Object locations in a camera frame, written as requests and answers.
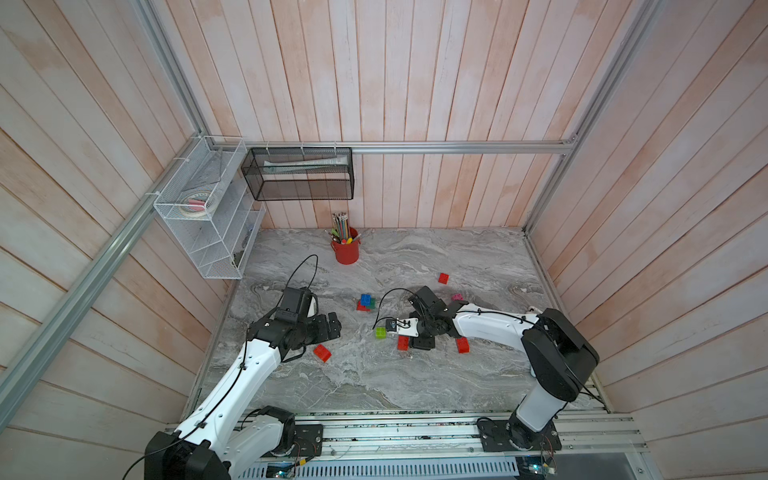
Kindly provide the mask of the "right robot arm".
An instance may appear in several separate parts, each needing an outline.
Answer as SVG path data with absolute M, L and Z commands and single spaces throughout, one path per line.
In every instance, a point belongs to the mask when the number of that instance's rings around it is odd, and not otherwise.
M 403 345 L 431 350 L 438 336 L 448 335 L 459 344 L 481 339 L 526 354 L 536 384 L 508 419 L 476 421 L 485 452 L 561 448 L 554 420 L 587 391 L 586 383 L 600 361 L 597 351 L 561 311 L 508 313 L 465 300 L 447 304 L 426 286 L 411 294 L 409 303 L 413 311 L 395 322 Z

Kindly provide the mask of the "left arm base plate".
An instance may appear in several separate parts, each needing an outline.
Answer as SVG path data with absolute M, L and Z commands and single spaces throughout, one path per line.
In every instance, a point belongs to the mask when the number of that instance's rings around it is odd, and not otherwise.
M 312 459 L 322 454 L 324 427 L 320 423 L 290 427 L 278 446 L 263 455 L 264 458 Z

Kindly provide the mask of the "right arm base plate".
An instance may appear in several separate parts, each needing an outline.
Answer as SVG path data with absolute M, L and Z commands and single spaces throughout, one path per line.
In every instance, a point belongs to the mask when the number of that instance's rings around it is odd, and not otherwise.
M 553 420 L 539 432 L 530 430 L 512 417 L 507 420 L 480 417 L 475 425 L 484 452 L 552 452 L 562 449 Z

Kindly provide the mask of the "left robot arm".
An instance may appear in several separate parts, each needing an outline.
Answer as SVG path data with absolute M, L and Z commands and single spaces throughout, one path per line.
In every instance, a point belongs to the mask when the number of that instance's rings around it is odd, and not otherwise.
M 297 455 L 295 415 L 277 407 L 256 411 L 236 429 L 267 378 L 309 346 L 341 335 L 334 312 L 321 313 L 307 287 L 287 287 L 276 306 L 250 323 L 240 352 L 205 400 L 173 432 L 159 432 L 139 460 L 146 479 L 236 479 L 267 453 Z

